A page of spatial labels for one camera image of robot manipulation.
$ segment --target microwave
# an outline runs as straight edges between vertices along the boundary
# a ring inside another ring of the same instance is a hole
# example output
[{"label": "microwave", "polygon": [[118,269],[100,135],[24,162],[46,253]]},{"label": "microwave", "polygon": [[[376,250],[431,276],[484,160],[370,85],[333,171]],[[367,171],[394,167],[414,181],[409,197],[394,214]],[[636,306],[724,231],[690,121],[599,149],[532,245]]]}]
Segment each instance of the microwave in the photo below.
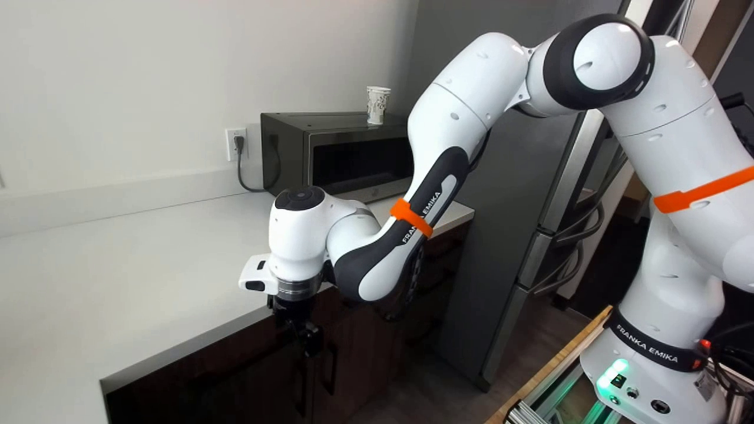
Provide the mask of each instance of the microwave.
[{"label": "microwave", "polygon": [[387,116],[370,127],[367,112],[261,112],[265,189],[320,185],[376,203],[409,190],[413,152],[406,121]]}]

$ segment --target white countertop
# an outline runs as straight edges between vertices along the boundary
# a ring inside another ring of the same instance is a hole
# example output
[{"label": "white countertop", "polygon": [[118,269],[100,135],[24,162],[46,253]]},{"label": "white countertop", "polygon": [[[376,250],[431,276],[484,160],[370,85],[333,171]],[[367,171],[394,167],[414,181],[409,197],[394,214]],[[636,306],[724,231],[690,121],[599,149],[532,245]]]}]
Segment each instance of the white countertop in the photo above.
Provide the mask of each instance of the white countertop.
[{"label": "white countertop", "polygon": [[[229,195],[0,237],[0,422],[106,422],[122,387],[266,316],[244,291],[271,195]],[[378,220],[390,201],[372,205]],[[453,205],[437,233],[469,222]]]}]

